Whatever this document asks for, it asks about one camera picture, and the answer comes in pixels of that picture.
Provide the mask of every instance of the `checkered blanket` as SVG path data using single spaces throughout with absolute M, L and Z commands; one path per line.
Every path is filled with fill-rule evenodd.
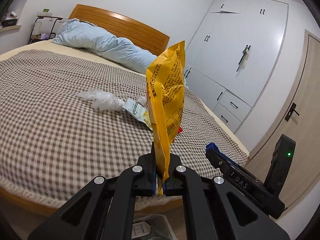
M 22 51 L 0 62 L 1 187 L 60 207 L 95 176 L 118 176 L 150 152 L 153 136 L 148 127 L 125 111 L 94 110 L 91 102 L 76 96 L 88 89 L 145 95 L 146 78 L 49 51 Z M 181 127 L 171 152 L 199 175 L 219 174 L 205 158 L 210 142 L 245 164 L 246 154 L 188 88 Z M 151 199 L 161 202 L 159 196 Z

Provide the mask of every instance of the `black box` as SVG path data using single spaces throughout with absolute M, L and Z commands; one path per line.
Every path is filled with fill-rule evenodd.
M 2 21 L 2 28 L 3 27 L 9 27 L 9 26 L 15 26 L 17 24 L 18 19 L 9 19 Z

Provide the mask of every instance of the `wooden headboard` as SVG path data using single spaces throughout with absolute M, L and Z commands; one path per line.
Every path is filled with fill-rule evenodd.
M 69 17 L 69 19 L 73 18 L 96 24 L 117 37 L 127 38 L 136 46 L 156 56 L 165 50 L 170 38 L 129 17 L 88 5 L 77 4 Z

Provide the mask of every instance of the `black door lock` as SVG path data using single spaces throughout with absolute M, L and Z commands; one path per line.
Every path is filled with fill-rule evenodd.
M 299 113 L 295 110 L 296 106 L 297 105 L 295 103 L 292 103 L 292 106 L 290 107 L 289 112 L 287 113 L 287 115 L 284 118 L 286 121 L 289 121 L 289 119 L 290 119 L 290 117 L 291 117 L 293 112 L 295 112 L 299 116 Z

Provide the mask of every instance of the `yellow snack bag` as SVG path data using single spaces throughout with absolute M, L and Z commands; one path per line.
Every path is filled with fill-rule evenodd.
M 148 111 L 153 129 L 156 166 L 162 183 L 169 177 L 170 144 L 178 133 L 182 119 L 184 44 L 181 41 L 166 49 L 146 72 Z

